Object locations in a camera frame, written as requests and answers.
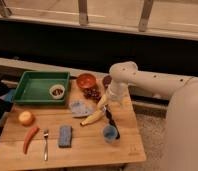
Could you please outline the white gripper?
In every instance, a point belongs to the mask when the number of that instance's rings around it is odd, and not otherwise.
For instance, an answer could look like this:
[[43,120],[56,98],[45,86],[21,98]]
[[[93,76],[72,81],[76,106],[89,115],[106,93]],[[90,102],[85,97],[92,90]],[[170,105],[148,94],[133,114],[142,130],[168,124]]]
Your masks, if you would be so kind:
[[126,89],[127,85],[124,83],[111,82],[106,90],[107,96],[103,95],[101,97],[97,104],[97,108],[102,109],[107,104],[108,99],[122,104],[122,100],[125,96]]

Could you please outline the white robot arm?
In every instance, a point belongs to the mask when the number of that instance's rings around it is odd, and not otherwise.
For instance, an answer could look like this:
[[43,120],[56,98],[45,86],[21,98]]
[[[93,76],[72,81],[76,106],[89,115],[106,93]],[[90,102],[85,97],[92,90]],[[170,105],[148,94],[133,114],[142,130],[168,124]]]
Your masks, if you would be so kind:
[[99,102],[120,102],[128,85],[168,101],[160,171],[198,171],[198,77],[140,71],[133,61],[113,64]]

